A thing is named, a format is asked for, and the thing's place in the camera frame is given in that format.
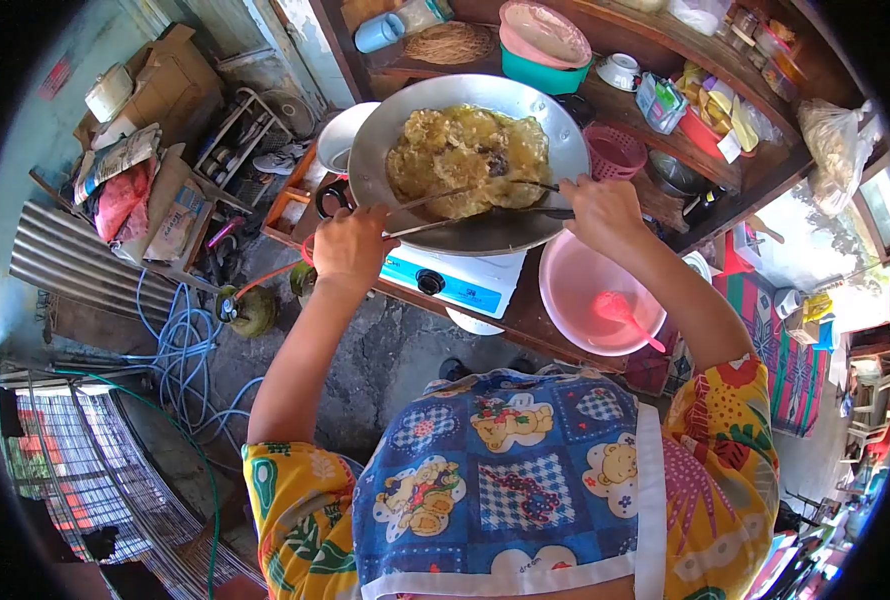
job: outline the woman's arm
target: woman's arm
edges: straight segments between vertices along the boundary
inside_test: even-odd
[[[727,300],[645,226],[634,186],[613,179],[596,183],[580,175],[577,186],[563,179],[560,187],[575,213],[565,227],[655,296],[685,338],[698,373],[755,354]]]
[[[248,419],[248,444],[314,442],[331,357],[395,240],[381,241],[385,206],[338,210],[315,233],[318,281],[261,382]]]

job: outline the apron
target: apron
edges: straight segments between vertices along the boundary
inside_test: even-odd
[[[433,382],[355,486],[355,562],[385,594],[526,595],[665,581],[658,412],[596,371]]]

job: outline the orange hose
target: orange hose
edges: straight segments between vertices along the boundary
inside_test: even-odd
[[[314,267],[315,263],[311,262],[311,248],[308,247],[308,242],[310,242],[314,238],[314,236],[315,236],[314,233],[307,236],[307,238],[305,238],[305,242],[302,243],[302,260],[296,260],[295,262],[293,262],[291,264],[283,266],[281,269],[272,270],[270,273],[267,273],[266,275],[264,274],[260,278],[255,279],[254,281],[249,281],[248,283],[245,284],[245,287],[241,288],[240,290],[238,290],[235,293],[235,300],[241,300],[241,297],[244,296],[245,292],[247,292],[248,290],[252,289],[253,287],[255,287],[256,285],[258,285],[261,282],[265,282],[265,281],[267,282],[274,276],[277,276],[279,274],[281,275],[285,271],[288,271],[289,269],[293,269],[294,267],[298,266],[298,263],[302,262],[303,260],[305,262],[307,262],[309,266]]]
[[[235,293],[235,299],[241,300],[241,297],[244,296],[245,292],[247,292],[248,290],[252,289],[253,287],[255,287],[256,285],[259,285],[262,282],[265,282],[265,281],[267,282],[274,276],[278,276],[279,274],[281,275],[285,271],[288,271],[289,269],[293,269],[301,262],[302,262],[301,260],[296,260],[293,263],[283,266],[281,269],[272,270],[271,272],[264,274],[260,278],[255,279],[254,281],[249,281],[248,283],[245,284],[245,287],[241,288],[240,290],[238,290]]]

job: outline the window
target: window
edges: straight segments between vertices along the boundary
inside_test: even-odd
[[[867,207],[862,217],[870,218],[869,228],[874,225],[878,230],[882,246],[890,255],[890,164],[861,184],[857,196],[860,196],[856,198],[857,203],[863,200]]]

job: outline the tongs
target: tongs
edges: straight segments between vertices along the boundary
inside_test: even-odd
[[[537,182],[534,181],[534,182],[533,182],[533,181],[529,181],[529,180],[527,180],[527,179],[526,179],[526,180],[525,180],[525,179],[523,179],[523,180],[522,180],[522,179],[520,179],[520,180],[519,180],[519,179],[517,179],[517,180],[516,180],[516,179],[514,179],[514,180],[511,179],[510,183],[511,183],[511,184],[513,184],[513,183],[514,183],[514,184],[516,184],[516,183],[517,183],[517,184],[519,184],[519,183],[522,184],[522,183],[523,183],[523,184],[526,184],[526,185],[528,185],[528,186],[533,186],[533,185],[534,185],[534,186],[541,187],[542,189],[547,189],[547,190],[550,191],[550,192],[558,192],[558,191],[559,191],[558,186],[556,186],[556,185],[553,186],[553,185],[549,185],[549,184],[547,184],[547,183],[546,183],[546,184],[545,184],[545,183],[542,184],[542,183],[539,182],[539,181],[537,181]],[[459,187],[459,188],[457,188],[457,189],[453,189],[453,190],[451,190],[451,192],[445,192],[445,193],[442,193],[442,194],[436,194],[436,195],[434,195],[434,196],[427,196],[427,197],[425,197],[425,198],[418,198],[418,199],[415,199],[415,200],[413,200],[413,201],[411,201],[411,202],[405,203],[405,204],[401,205],[400,207],[398,206],[397,208],[395,208],[395,209],[392,210],[391,212],[397,212],[397,211],[399,211],[399,210],[414,209],[414,207],[419,207],[419,206],[421,206],[422,204],[431,202],[432,200],[437,200],[438,198],[444,198],[445,196],[451,196],[452,194],[460,194],[460,193],[462,193],[462,192],[467,192],[467,191],[469,191],[469,190],[471,190],[471,189],[473,189],[473,188],[474,188],[474,186]],[[537,207],[536,207],[536,206],[534,206],[534,207],[533,207],[533,206],[528,206],[528,207],[523,208],[523,209],[522,209],[522,208],[520,208],[520,209],[519,209],[519,208],[517,208],[517,209],[516,209],[516,208],[514,208],[514,209],[513,209],[513,208],[506,208],[506,209],[505,209],[505,208],[502,207],[502,206],[500,206],[500,207],[499,207],[499,206],[497,206],[497,207],[496,207],[496,206],[494,206],[494,207],[492,206],[491,210],[489,210],[488,212],[483,213],[483,214],[491,214],[491,215],[494,215],[494,216],[502,216],[502,217],[503,217],[503,216],[508,216],[508,215],[510,215],[510,214],[520,213],[520,212],[537,212],[537,213],[539,213],[539,214],[543,214],[543,215],[545,215],[545,216],[547,216],[547,217],[549,217],[549,218],[551,218],[551,219],[558,219],[558,220],[560,220],[560,221],[567,221],[567,220],[569,220],[569,219],[574,219],[574,211],[571,210],[570,208],[566,208],[566,209],[565,209],[565,208],[563,208],[563,209],[562,209],[562,208],[560,208],[560,209],[557,208],[557,209],[556,209],[555,207],[553,208],[552,206],[546,206],[546,207],[545,207],[545,206],[543,206],[543,207],[542,207],[542,206],[540,206],[540,207],[539,207],[539,206],[537,206]],[[408,234],[418,234],[419,232],[422,232],[422,231],[423,231],[423,232],[427,232],[427,231],[429,231],[429,230],[437,230],[439,227],[440,227],[440,228],[445,227],[445,226],[447,227],[447,226],[449,226],[449,225],[453,225],[453,224],[455,224],[456,222],[458,223],[459,221],[464,221],[465,219],[469,219],[469,218],[471,218],[471,217],[476,217],[476,216],[478,216],[478,215],[470,215],[470,216],[468,216],[468,217],[456,217],[456,218],[454,218],[454,219],[446,219],[445,221],[427,222],[427,223],[425,223],[425,224],[423,224],[423,225],[420,224],[420,225],[417,225],[417,226],[415,226],[415,227],[410,227],[410,228],[408,228],[408,229],[403,229],[403,230],[401,230],[400,232],[399,232],[399,231],[395,231],[394,233],[388,233],[388,234],[385,234],[385,235],[383,235],[383,236],[381,237],[381,239],[383,239],[383,240],[391,240],[391,239],[395,239],[396,237],[401,237],[401,236],[403,236],[403,235],[408,235]]]

